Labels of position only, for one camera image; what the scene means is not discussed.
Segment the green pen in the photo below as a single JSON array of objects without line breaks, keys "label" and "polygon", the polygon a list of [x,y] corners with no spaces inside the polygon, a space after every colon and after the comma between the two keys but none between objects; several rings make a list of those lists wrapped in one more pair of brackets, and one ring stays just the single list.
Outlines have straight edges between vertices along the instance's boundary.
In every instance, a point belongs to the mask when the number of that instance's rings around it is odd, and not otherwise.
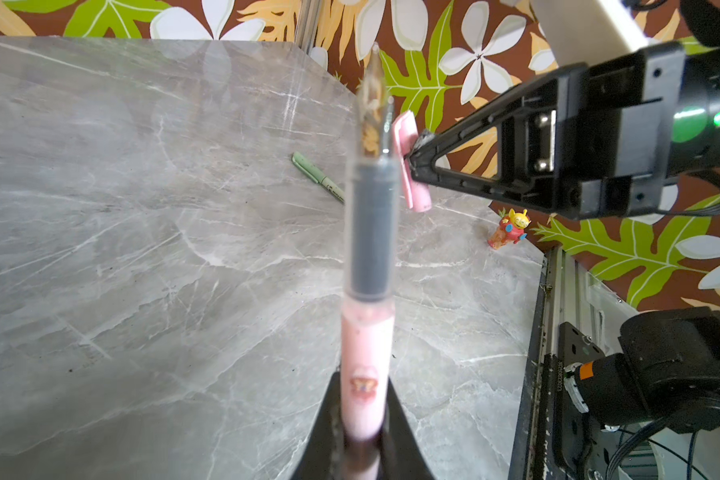
[{"label": "green pen", "polygon": [[291,156],[291,162],[313,183],[321,186],[340,203],[345,202],[344,191],[307,157],[299,152],[294,152]]}]

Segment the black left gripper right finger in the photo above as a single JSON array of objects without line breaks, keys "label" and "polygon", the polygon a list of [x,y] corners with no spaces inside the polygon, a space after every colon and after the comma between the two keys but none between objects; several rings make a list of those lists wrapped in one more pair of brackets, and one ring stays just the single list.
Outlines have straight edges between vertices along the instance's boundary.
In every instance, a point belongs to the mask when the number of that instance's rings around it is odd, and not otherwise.
[{"label": "black left gripper right finger", "polygon": [[395,392],[387,393],[383,423],[383,478],[434,480]]}]

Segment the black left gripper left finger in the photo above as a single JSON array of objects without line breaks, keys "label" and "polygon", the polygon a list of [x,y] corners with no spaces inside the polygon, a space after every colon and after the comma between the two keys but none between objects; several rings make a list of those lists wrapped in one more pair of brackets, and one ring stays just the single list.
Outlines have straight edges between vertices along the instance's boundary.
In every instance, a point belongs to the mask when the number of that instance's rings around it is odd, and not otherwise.
[{"label": "black left gripper left finger", "polygon": [[340,393],[340,372],[335,371],[330,378],[306,448],[291,480],[342,478],[344,429]]}]

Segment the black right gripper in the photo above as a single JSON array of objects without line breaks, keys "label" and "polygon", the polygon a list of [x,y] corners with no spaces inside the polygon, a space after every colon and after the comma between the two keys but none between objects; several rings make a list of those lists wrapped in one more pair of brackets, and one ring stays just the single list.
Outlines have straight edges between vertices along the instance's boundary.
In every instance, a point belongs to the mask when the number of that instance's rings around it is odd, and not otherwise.
[{"label": "black right gripper", "polygon": [[[687,55],[670,42],[592,67],[582,107],[584,85],[585,65],[574,63],[512,87],[414,147],[407,155],[413,179],[593,219],[664,214],[662,192],[678,176],[720,168],[720,48]],[[560,175],[550,162],[575,117],[575,148]],[[436,165],[491,129],[499,144],[495,177]]]}]

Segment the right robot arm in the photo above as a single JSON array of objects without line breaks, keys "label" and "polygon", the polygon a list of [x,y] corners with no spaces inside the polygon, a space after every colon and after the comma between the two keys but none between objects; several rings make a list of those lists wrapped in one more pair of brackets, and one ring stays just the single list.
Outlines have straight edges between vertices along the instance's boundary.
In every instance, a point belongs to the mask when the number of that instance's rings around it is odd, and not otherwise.
[{"label": "right robot arm", "polygon": [[[407,162],[415,181],[572,220],[658,214],[679,175],[720,168],[720,48],[670,42],[559,68],[422,135]],[[609,426],[720,426],[720,313],[641,314],[619,342],[566,374],[578,411]]]}]

